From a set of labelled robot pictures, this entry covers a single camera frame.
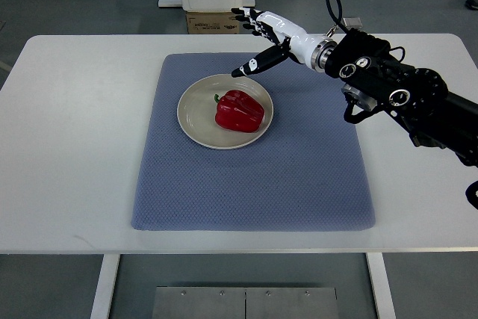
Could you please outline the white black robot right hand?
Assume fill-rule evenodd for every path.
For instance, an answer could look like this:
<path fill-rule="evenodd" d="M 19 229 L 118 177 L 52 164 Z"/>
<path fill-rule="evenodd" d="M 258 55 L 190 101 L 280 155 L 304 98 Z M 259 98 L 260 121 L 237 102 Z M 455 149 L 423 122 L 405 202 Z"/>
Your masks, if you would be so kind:
<path fill-rule="evenodd" d="M 243 23 L 244 28 L 273 44 L 233 70 L 234 78 L 265 72 L 288 58 L 320 71 L 325 68 L 328 57 L 337 46 L 329 35 L 308 34 L 292 21 L 269 11 L 239 7 L 233 8 L 232 13 Z"/>

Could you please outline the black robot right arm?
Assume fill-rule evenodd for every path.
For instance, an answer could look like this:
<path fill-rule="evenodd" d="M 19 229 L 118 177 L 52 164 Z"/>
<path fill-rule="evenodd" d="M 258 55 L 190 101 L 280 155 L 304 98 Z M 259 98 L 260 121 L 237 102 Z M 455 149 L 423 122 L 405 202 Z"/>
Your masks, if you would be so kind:
<path fill-rule="evenodd" d="M 357 124 L 384 111 L 416 146 L 450 149 L 477 165 L 477 104 L 448 90 L 434 70 L 415 68 L 391 55 L 386 40 L 352 29 L 322 51 L 315 65 L 344 82 L 344 119 Z"/>

